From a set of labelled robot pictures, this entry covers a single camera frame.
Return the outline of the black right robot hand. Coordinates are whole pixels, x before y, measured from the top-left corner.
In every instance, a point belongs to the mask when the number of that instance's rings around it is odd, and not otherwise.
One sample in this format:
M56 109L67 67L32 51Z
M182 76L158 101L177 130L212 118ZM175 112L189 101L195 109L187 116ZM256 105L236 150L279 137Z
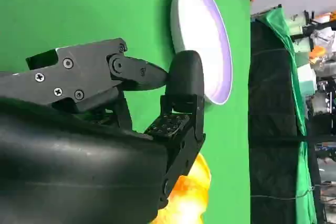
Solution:
M1 223L149 223L205 142L199 54L165 71L123 39L1 74Z

